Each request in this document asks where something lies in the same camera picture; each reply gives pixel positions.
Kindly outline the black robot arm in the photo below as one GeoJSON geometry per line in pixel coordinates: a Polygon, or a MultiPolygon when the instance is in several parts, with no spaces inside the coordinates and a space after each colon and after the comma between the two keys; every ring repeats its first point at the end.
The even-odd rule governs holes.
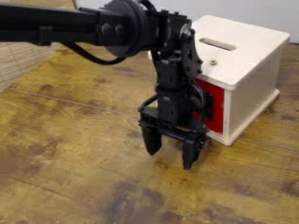
{"type": "Polygon", "coordinates": [[[139,107],[144,145],[153,155],[163,136],[180,140],[183,168],[192,168],[207,141],[207,94],[195,82],[201,59],[187,16],[157,10],[148,0],[112,0],[96,10],[0,3],[0,42],[57,42],[105,66],[148,51],[156,84],[139,107]]]}

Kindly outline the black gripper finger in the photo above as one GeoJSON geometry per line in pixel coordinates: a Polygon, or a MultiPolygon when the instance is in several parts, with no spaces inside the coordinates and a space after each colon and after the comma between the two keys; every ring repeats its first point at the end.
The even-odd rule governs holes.
{"type": "Polygon", "coordinates": [[[161,133],[157,128],[141,127],[144,146],[148,154],[152,156],[161,148],[161,133]]]}
{"type": "Polygon", "coordinates": [[[181,164],[185,170],[192,168],[193,162],[199,159],[204,142],[197,139],[187,139],[181,145],[181,164]]]}

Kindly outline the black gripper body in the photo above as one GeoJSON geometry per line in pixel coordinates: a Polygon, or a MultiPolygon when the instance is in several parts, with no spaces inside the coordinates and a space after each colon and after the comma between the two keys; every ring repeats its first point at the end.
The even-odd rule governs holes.
{"type": "Polygon", "coordinates": [[[155,95],[137,109],[144,142],[159,144],[161,136],[168,136],[185,144],[203,144],[207,139],[205,107],[207,95],[193,81],[176,88],[159,84],[155,95]]]}

